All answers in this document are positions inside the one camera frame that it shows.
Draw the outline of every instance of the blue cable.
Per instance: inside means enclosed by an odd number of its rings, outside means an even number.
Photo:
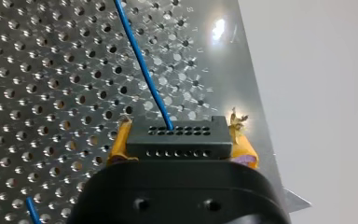
[[[161,98],[157,93],[156,87],[153,83],[153,79],[150,77],[145,59],[142,55],[141,50],[139,49],[135,37],[133,36],[129,21],[127,20],[123,6],[121,5],[121,0],[115,0],[115,4],[117,7],[118,16],[120,17],[121,23],[123,24],[124,27],[124,31],[126,32],[128,39],[130,40],[136,59],[138,60],[139,65],[141,66],[141,71],[142,74],[144,75],[146,84],[149,87],[150,92],[152,93],[152,96],[158,106],[159,111],[161,112],[162,117],[164,118],[165,124],[167,125],[167,129],[173,130],[173,125],[170,119],[170,115],[168,114],[167,109],[164,106],[164,103],[162,102]]]
[[[27,206],[28,211],[30,212],[31,220],[34,224],[41,224],[39,215],[37,214],[36,208],[34,207],[34,202],[32,200],[32,197],[27,197],[25,200],[25,204]]]

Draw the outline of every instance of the silver metal panel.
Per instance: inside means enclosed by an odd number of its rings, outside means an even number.
[[[284,202],[238,3],[124,4],[172,119],[249,114]],[[28,195],[44,223],[64,223],[124,114],[159,117],[113,1],[0,0],[0,223],[30,223]]]

